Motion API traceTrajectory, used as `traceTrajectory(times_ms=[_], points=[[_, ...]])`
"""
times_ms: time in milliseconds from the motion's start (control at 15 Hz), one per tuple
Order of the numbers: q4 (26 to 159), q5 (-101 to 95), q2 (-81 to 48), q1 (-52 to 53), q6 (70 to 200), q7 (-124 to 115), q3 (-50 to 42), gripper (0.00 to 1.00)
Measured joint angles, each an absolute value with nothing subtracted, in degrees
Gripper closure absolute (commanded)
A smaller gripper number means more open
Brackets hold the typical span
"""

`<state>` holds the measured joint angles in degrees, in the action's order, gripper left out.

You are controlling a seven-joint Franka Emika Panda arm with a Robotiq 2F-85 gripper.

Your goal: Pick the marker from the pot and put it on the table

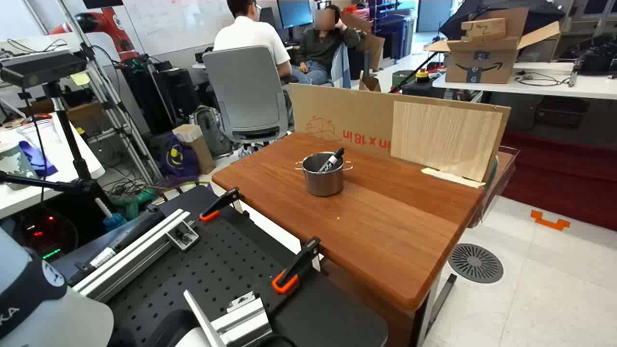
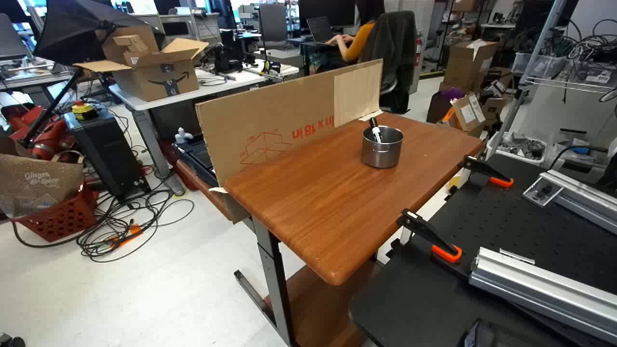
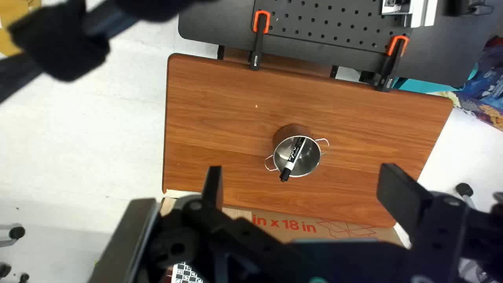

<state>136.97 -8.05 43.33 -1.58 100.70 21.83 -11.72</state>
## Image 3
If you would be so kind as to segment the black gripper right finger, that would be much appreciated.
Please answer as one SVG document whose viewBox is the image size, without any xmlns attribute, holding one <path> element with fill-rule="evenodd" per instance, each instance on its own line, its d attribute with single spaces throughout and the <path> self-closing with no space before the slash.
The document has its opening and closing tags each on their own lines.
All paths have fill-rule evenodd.
<svg viewBox="0 0 503 283">
<path fill-rule="evenodd" d="M 464 206 L 461 198 L 426 190 L 396 163 L 381 165 L 378 199 L 406 231 L 412 243 L 420 239 L 422 221 L 434 203 L 451 204 L 453 207 Z"/>
</svg>

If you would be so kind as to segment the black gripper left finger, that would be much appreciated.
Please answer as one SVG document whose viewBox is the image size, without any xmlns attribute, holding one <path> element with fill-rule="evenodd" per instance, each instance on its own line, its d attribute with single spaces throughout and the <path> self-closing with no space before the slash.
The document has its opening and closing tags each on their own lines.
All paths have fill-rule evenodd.
<svg viewBox="0 0 503 283">
<path fill-rule="evenodd" d="M 223 168 L 211 165 L 201 188 L 201 195 L 183 206 L 183 221 L 200 234 L 216 234 L 245 228 L 247 220 L 231 218 L 223 210 Z"/>
</svg>

